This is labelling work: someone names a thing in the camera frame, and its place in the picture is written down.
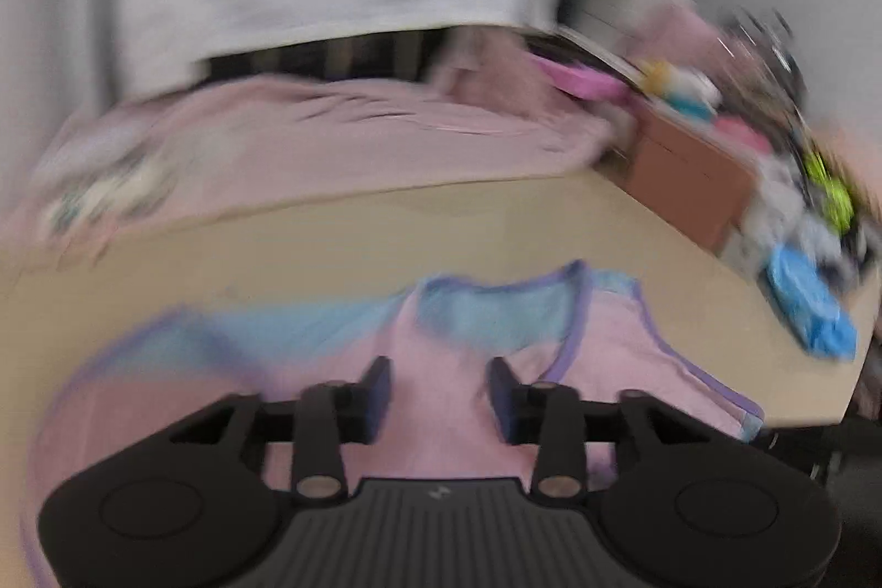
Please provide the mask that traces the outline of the blue pink purple garment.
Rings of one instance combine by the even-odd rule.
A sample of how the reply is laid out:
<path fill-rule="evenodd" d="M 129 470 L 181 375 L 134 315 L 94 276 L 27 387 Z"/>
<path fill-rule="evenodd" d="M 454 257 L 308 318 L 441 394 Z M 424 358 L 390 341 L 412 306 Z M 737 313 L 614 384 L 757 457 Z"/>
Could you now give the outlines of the blue pink purple garment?
<path fill-rule="evenodd" d="M 381 355 L 393 364 L 392 401 L 377 443 L 344 447 L 350 482 L 529 478 L 534 449 L 502 442 L 487 397 L 495 357 L 527 384 L 573 386 L 588 400 L 649 392 L 741 440 L 764 419 L 662 339 L 636 279 L 579 261 L 495 287 L 437 276 L 368 300 L 175 309 L 102 349 L 52 400 L 21 518 L 36 584 L 54 584 L 37 514 L 64 479 L 221 397 L 290 400 L 354 381 Z"/>

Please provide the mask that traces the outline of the brown cardboard box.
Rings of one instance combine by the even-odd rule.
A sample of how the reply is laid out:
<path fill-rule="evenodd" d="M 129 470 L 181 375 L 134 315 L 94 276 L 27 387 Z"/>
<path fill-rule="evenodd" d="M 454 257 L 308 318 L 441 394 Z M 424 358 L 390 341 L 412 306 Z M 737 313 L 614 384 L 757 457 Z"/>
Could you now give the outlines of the brown cardboard box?
<path fill-rule="evenodd" d="M 756 188 L 756 173 L 679 114 L 636 106 L 636 139 L 623 189 L 711 253 L 718 253 Z"/>

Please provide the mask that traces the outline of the blue plastic bag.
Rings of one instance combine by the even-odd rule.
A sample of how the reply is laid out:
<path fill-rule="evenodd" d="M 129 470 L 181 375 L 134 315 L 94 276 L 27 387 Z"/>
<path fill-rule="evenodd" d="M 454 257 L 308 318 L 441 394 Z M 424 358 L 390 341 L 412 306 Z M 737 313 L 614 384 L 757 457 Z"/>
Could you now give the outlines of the blue plastic bag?
<path fill-rule="evenodd" d="M 854 322 L 802 251 L 776 246 L 764 279 L 771 299 L 807 354 L 838 363 L 855 360 L 858 333 Z"/>

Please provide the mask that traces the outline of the white floral patterned pouch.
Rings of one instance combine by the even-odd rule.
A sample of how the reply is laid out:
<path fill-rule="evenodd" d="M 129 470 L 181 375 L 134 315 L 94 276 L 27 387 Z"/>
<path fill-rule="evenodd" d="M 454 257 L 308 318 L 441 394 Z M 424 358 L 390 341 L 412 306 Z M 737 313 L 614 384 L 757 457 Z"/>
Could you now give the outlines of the white floral patterned pouch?
<path fill-rule="evenodd" d="M 40 232 L 70 238 L 99 224 L 153 213 L 181 179 L 181 161 L 158 146 L 73 145 L 48 155 L 33 175 Z"/>

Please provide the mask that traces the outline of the pink blanket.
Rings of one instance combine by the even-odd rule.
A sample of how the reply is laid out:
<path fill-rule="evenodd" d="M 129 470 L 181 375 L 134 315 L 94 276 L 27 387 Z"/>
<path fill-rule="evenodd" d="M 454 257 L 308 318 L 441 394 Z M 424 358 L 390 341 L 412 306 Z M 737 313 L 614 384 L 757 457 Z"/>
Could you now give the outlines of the pink blanket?
<path fill-rule="evenodd" d="M 595 164 L 613 134 L 553 87 L 516 33 L 458 28 L 422 82 L 259 74 L 72 122 L 40 161 L 80 143 L 158 146 L 181 161 L 178 185 L 149 215 L 52 240 L 40 232 L 33 171 L 3 219 L 2 254 L 24 264 L 311 198 L 560 175 Z"/>

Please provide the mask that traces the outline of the pink plastic box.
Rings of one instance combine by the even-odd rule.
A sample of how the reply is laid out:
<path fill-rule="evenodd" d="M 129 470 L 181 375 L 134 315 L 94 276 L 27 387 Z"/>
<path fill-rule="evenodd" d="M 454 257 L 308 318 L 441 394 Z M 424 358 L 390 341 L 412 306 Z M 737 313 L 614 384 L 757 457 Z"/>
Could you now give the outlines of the pink plastic box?
<path fill-rule="evenodd" d="M 577 100 L 615 101 L 623 99 L 630 92 L 630 85 L 625 80 L 596 68 L 556 63 L 535 53 L 531 53 L 531 60 L 552 82 L 553 87 Z"/>

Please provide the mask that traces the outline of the pile of colourful clutter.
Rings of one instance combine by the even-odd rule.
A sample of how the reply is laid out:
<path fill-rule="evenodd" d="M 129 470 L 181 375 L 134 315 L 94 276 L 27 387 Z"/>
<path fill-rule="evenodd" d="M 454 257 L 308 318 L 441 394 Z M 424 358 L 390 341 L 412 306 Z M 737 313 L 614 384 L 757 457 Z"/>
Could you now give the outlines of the pile of colourful clutter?
<path fill-rule="evenodd" d="M 623 45 L 647 94 L 707 127 L 756 173 L 725 251 L 756 273 L 795 246 L 834 293 L 858 288 L 880 258 L 872 205 L 810 131 L 791 24 L 745 7 L 714 25 L 689 0 L 652 0 Z"/>

